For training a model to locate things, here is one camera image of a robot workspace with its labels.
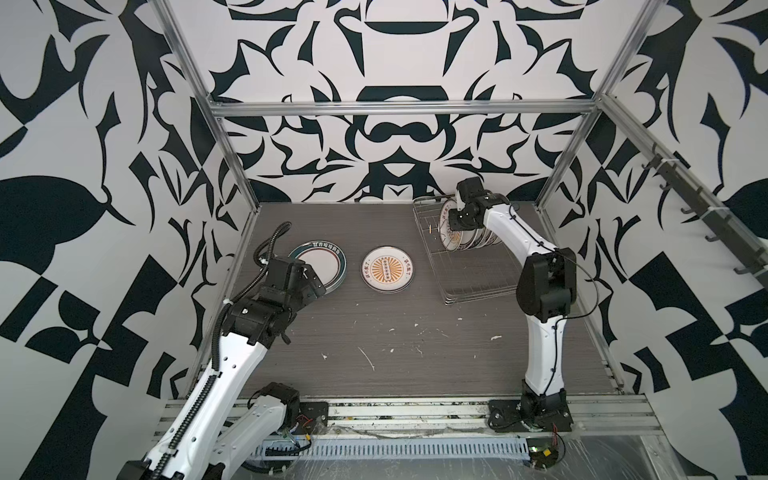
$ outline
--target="patterned wall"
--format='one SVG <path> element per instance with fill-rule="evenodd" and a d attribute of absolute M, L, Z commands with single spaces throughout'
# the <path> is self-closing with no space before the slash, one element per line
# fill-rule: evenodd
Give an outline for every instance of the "patterned wall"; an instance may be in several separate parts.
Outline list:
<path fill-rule="evenodd" d="M 768 238 L 760 0 L 670 0 L 618 97 L 757 235 Z M 548 206 L 600 293 L 593 319 L 674 448 L 720 480 L 766 475 L 768 293 L 602 117 Z M 580 274 L 587 306 L 595 301 Z"/>
<path fill-rule="evenodd" d="M 589 98 L 635 0 L 172 0 L 214 100 Z M 577 115 L 230 118 L 260 200 L 535 199 Z"/>
<path fill-rule="evenodd" d="M 145 0 L 0 6 L 3 478 L 115 478 L 183 394 L 246 202 Z"/>
<path fill-rule="evenodd" d="M 535 200 L 578 114 L 228 118 L 260 200 L 410 201 L 479 175 Z"/>

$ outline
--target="robotic arm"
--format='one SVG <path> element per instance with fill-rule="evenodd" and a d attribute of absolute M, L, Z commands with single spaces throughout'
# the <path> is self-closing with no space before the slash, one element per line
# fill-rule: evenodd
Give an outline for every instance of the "robotic arm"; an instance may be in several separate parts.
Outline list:
<path fill-rule="evenodd" d="M 268 257 L 281 228 L 270 239 Z M 302 260 L 274 257 L 265 269 L 266 280 L 256 295 L 245 296 L 247 287 L 233 304 L 225 300 L 221 336 L 214 330 L 211 361 L 191 397 L 163 438 L 142 461 L 127 462 L 118 480 L 227 480 L 268 435 L 293 426 L 299 393 L 273 382 L 260 390 L 246 415 L 219 435 L 240 390 L 275 339 L 281 336 L 289 343 L 285 332 L 296 313 L 326 292 Z"/>
<path fill-rule="evenodd" d="M 489 426 L 498 432 L 570 430 L 571 420 L 562 375 L 562 338 L 571 304 L 576 300 L 576 256 L 558 249 L 533 231 L 511 208 L 509 200 L 485 190 L 473 177 L 457 186 L 464 204 L 449 211 L 452 230 L 486 227 L 515 255 L 523 270 L 517 300 L 528 320 L 528 370 L 520 402 L 491 402 Z"/>

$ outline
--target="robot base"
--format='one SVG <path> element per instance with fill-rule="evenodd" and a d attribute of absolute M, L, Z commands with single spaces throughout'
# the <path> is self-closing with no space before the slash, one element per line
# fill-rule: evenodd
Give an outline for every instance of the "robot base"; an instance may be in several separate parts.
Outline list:
<path fill-rule="evenodd" d="M 488 402 L 488 426 L 495 432 L 570 432 L 573 419 L 565 401 L 565 390 L 549 396 L 535 395 L 523 382 L 520 400 Z"/>

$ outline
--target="wire dish rack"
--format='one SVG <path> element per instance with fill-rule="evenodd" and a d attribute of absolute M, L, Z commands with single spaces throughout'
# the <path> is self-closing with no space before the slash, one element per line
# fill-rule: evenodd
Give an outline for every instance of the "wire dish rack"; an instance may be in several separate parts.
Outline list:
<path fill-rule="evenodd" d="M 439 232 L 440 210 L 443 202 L 452 197 L 418 197 L 413 201 L 416 225 L 445 304 L 514 293 L 522 268 L 503 243 L 455 252 L 448 252 L 443 246 Z"/>

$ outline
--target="vertical metal post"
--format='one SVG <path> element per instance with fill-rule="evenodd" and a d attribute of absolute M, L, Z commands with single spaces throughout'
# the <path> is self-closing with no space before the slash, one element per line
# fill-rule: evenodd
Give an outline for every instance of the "vertical metal post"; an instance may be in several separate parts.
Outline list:
<path fill-rule="evenodd" d="M 593 100 L 596 101 L 602 94 L 613 91 L 614 87 L 618 84 L 624 75 L 624 72 L 627 70 L 630 61 L 632 61 L 632 58 L 637 54 L 637 51 L 640 50 L 640 46 L 642 46 L 643 41 L 645 41 L 645 37 L 648 35 L 648 29 L 653 23 L 656 14 L 661 7 L 666 4 L 667 0 L 646 0 L 640 13 L 637 15 L 634 24 L 630 28 L 627 37 L 624 39 L 624 43 L 619 48 L 613 63 L 611 63 L 608 72 L 605 74 L 603 81 L 595 91 L 594 96 L 592 97 Z M 594 127 L 594 124 L 597 123 L 599 117 L 600 111 L 597 108 L 581 117 L 581 123 L 571 135 L 568 145 L 565 146 L 563 153 L 560 155 L 558 162 L 554 166 L 552 175 L 549 176 L 544 188 L 541 189 L 541 193 L 536 199 L 536 205 L 538 207 L 545 208 L 547 206 L 552 195 L 554 195 L 554 192 L 557 191 L 560 186 L 565 173 L 571 168 L 571 164 L 573 163 L 574 158 L 576 158 L 578 149 L 581 148 L 581 144 L 587 139 L 587 136 L 592 131 L 592 128 Z"/>
<path fill-rule="evenodd" d="M 243 171 L 243 165 L 240 163 L 240 158 L 237 156 L 232 144 L 230 143 L 229 136 L 224 130 L 224 127 L 219 120 L 214 117 L 214 113 L 210 109 L 210 103 L 208 102 L 208 92 L 203 83 L 203 79 L 200 76 L 200 71 L 197 70 L 190 49 L 181 34 L 176 18 L 174 17 L 173 10 L 171 9 L 168 0 L 150 0 L 154 14 L 157 16 L 157 20 L 163 28 L 165 40 L 170 46 L 170 50 L 176 55 L 176 59 L 179 61 L 181 71 L 184 73 L 184 78 L 187 79 L 194 98 L 197 101 L 197 105 L 200 107 L 200 111 L 203 113 L 205 123 L 208 125 L 211 134 L 219 144 L 223 154 L 224 160 L 227 162 L 227 166 L 230 168 L 232 175 L 235 177 L 235 182 L 240 188 L 240 192 L 245 196 L 248 206 L 253 212 L 256 212 L 259 208 L 259 201 L 256 199 L 256 195 L 253 193 L 253 189 L 250 187 L 245 171 Z"/>

